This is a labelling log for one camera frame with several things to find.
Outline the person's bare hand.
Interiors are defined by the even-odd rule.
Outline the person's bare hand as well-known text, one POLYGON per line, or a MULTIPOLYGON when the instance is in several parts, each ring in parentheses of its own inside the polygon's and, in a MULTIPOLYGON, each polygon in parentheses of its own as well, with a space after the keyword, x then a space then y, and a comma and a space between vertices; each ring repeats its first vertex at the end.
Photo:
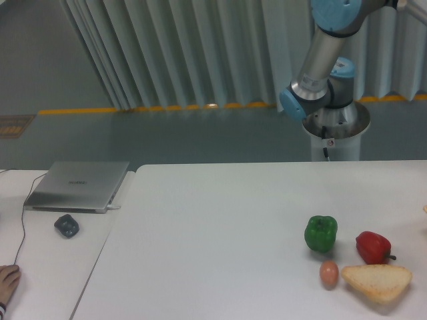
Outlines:
POLYGON ((7 305, 21 279, 18 265, 3 265, 0 272, 0 302, 7 305))

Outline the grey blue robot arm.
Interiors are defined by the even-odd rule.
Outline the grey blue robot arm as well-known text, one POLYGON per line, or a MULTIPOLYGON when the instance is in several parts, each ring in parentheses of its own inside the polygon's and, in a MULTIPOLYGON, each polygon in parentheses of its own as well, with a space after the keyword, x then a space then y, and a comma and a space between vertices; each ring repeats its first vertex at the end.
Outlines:
POLYGON ((297 121, 323 107, 339 109, 349 105, 354 71, 340 75, 333 68, 346 39, 355 35, 371 13, 391 7, 405 11, 426 23, 425 1, 311 1, 312 17, 318 29, 298 76, 280 94, 285 113, 297 121))

